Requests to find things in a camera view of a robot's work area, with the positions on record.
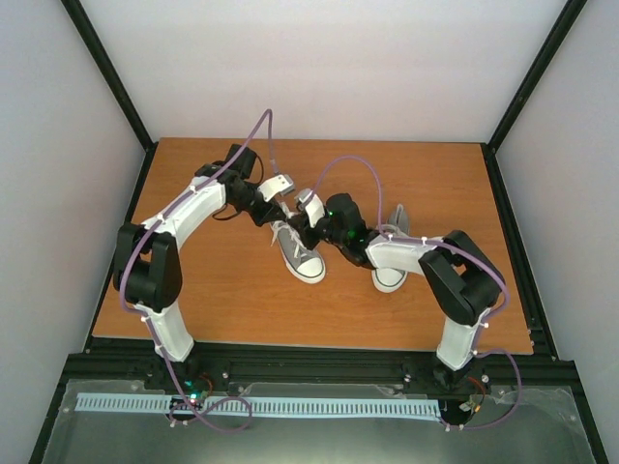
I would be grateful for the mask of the white shoelace of sneaker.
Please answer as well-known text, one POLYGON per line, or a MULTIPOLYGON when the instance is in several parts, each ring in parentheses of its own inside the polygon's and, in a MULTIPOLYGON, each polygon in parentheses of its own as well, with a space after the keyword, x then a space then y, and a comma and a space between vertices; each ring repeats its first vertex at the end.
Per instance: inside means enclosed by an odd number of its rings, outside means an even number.
POLYGON ((307 250, 302 246, 297 233, 286 221, 270 223, 273 232, 272 245, 278 243, 283 258, 293 267, 300 266, 309 259, 307 250))

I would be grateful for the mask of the grey sneaker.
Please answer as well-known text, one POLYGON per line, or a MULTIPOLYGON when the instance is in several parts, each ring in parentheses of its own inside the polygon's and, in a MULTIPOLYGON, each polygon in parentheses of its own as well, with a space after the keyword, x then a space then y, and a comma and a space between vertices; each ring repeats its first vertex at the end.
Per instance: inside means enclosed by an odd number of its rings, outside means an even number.
MULTIPOLYGON (((389 215, 388 220, 382 224, 386 232, 407 236, 410 232, 410 218, 402 204, 389 215)), ((407 279, 407 272, 395 269, 381 268, 371 272, 374 287, 382 293, 397 291, 407 279)))
POLYGON ((288 271, 306 284, 319 283, 326 275, 325 262, 316 250, 308 249, 299 233, 285 220, 270 223, 271 244, 278 244, 288 271))

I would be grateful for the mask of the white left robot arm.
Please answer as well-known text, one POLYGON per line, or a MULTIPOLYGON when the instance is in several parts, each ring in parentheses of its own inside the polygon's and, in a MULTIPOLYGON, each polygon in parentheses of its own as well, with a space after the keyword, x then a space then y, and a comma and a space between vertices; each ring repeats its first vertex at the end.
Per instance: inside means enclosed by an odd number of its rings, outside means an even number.
POLYGON ((139 224, 127 222, 117 234, 112 283, 120 304, 139 315, 149 329, 155 351, 168 358, 168 379, 180 389, 194 387, 201 365, 189 357, 194 340, 179 306, 183 286, 180 250, 191 234, 224 206, 247 213, 262 226, 285 220, 276 201, 294 190, 284 174, 258 184, 249 180, 257 153, 234 144, 224 160, 201 166, 189 185, 159 213, 139 224))

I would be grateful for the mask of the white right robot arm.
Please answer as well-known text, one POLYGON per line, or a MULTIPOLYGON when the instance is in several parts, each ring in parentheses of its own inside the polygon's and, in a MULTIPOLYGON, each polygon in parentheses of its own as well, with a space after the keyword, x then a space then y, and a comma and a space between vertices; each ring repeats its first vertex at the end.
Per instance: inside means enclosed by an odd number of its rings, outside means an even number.
POLYGON ((413 238, 395 225, 370 228, 347 193, 322 202, 306 188, 287 222, 306 249, 324 242, 357 267, 424 276, 446 316, 436 357, 452 371, 478 355, 479 332, 510 301, 504 277, 463 231, 413 238))

